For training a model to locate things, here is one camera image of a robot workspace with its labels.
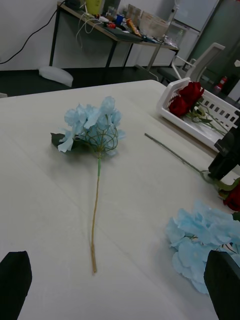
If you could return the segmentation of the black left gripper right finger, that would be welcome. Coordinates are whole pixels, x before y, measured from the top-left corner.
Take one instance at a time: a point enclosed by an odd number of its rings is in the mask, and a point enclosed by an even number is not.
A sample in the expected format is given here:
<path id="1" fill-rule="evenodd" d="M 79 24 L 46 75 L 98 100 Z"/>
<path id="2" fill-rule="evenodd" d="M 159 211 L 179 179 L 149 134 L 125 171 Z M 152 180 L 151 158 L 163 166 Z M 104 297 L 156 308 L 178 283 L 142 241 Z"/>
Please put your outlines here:
<path id="1" fill-rule="evenodd" d="M 204 282 L 220 320 L 240 320 L 240 267 L 226 252 L 210 251 Z"/>

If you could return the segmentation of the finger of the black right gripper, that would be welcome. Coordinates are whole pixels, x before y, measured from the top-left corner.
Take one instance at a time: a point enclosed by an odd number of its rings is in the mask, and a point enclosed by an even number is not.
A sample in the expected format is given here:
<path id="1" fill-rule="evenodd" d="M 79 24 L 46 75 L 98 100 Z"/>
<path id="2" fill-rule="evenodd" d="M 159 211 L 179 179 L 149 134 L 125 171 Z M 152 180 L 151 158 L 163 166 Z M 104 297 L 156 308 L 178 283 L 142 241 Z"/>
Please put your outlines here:
<path id="1" fill-rule="evenodd" d="M 228 154 L 218 153 L 208 167 L 208 176 L 220 181 L 237 166 L 237 155 L 234 152 Z"/>

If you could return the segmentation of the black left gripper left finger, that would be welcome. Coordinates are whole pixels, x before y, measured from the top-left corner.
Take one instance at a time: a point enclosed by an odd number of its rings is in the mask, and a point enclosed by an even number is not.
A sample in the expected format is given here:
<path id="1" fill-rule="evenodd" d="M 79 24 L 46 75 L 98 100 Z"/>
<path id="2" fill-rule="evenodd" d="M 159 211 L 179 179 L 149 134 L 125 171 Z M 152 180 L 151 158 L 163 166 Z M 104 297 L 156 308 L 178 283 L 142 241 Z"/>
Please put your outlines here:
<path id="1" fill-rule="evenodd" d="M 0 262 L 0 319 L 18 319 L 32 283 L 26 251 L 9 252 Z"/>

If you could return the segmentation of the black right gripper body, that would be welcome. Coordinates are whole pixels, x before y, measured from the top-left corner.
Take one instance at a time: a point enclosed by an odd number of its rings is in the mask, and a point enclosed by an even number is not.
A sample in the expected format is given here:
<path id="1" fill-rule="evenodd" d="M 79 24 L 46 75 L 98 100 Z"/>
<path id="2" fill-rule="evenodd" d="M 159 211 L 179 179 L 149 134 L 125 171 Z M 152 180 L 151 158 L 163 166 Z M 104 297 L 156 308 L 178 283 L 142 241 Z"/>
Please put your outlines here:
<path id="1" fill-rule="evenodd" d="M 240 155 L 240 127 L 232 127 L 222 139 L 214 144 L 214 147 L 224 157 L 238 157 Z"/>

